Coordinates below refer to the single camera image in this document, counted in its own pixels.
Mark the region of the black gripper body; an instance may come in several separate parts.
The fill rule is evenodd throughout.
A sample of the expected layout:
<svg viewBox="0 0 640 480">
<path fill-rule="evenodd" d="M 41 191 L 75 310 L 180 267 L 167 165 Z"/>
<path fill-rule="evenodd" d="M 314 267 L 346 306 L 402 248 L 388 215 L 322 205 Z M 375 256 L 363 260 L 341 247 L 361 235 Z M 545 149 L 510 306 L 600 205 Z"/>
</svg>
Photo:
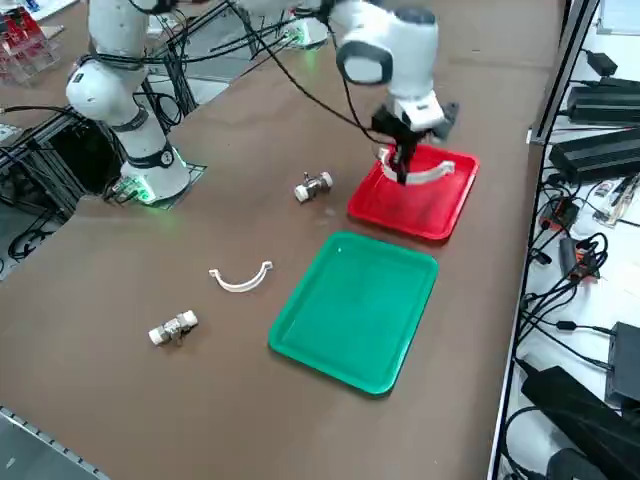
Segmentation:
<svg viewBox="0 0 640 480">
<path fill-rule="evenodd" d="M 374 132 L 391 137 L 397 145 L 418 144 L 425 139 L 444 142 L 455 125 L 460 105 L 449 102 L 443 106 L 444 118 L 441 122 L 425 130 L 413 131 L 402 120 L 392 115 L 385 106 L 377 109 L 371 119 Z"/>
</svg>

